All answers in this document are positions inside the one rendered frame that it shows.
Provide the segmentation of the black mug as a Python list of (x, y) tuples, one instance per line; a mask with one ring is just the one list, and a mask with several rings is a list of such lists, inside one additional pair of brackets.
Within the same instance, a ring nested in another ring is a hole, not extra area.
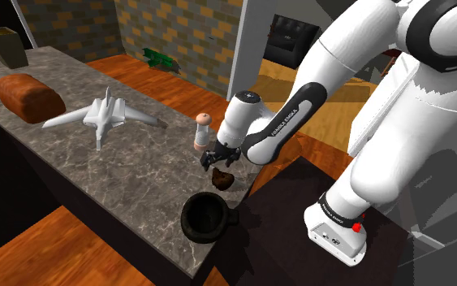
[(231, 209), (216, 193), (200, 192), (186, 200), (180, 217), (183, 234), (197, 244), (217, 241), (229, 226), (239, 222), (239, 212)]

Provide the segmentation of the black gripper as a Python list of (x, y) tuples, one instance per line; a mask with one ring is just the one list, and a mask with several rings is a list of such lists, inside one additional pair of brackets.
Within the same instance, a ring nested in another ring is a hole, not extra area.
[(220, 160), (226, 160), (226, 167), (229, 167), (233, 162), (238, 161), (241, 154), (239, 147), (229, 148), (227, 143), (222, 144), (220, 141), (216, 141), (214, 151), (206, 150), (200, 157), (200, 164), (208, 171), (209, 167)]

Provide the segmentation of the potted plant in dark planter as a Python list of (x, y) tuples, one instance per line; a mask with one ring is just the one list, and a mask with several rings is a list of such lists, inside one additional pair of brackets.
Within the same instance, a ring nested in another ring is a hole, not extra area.
[(0, 26), (0, 62), (10, 69), (28, 65), (28, 58), (19, 34), (2, 26)]

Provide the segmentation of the white toy airplane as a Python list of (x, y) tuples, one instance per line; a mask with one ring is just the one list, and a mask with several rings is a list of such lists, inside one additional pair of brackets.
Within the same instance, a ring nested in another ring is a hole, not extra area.
[(48, 119), (42, 127), (50, 128), (81, 120), (84, 125), (96, 129), (96, 149), (100, 151), (108, 131), (125, 124), (126, 119), (138, 120), (163, 129), (167, 128), (167, 123), (164, 121), (128, 106), (124, 98), (113, 97), (110, 86), (107, 87), (103, 99), (95, 98), (90, 106)]

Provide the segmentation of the dark robot stand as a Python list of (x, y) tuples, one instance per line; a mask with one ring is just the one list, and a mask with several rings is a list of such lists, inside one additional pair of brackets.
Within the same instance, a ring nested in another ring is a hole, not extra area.
[(304, 210), (333, 183), (299, 157), (243, 200), (239, 223), (213, 248), (229, 286), (412, 286), (398, 267), (407, 232), (374, 208), (364, 219), (367, 253), (354, 267), (309, 240)]

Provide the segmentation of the brown bread loaf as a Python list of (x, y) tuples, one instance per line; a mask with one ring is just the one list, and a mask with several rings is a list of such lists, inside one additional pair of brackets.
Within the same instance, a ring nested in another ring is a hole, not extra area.
[(0, 78), (0, 100), (28, 124), (44, 122), (66, 111), (64, 101), (52, 88), (24, 73)]

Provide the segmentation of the pink and white pepper mill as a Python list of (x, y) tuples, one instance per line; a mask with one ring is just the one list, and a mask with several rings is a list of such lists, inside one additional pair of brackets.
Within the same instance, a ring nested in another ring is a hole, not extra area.
[(194, 148), (198, 151), (204, 151), (209, 144), (209, 125), (212, 118), (207, 113), (200, 113), (196, 117), (196, 135), (194, 140)]

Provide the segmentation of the green toy airplane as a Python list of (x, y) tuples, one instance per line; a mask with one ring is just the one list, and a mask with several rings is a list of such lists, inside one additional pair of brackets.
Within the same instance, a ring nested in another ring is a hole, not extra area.
[(155, 67), (157, 65), (164, 65), (165, 67), (173, 67), (173, 59), (161, 54), (157, 51), (151, 50), (150, 48), (144, 48), (144, 56), (148, 59), (147, 64), (150, 67)]

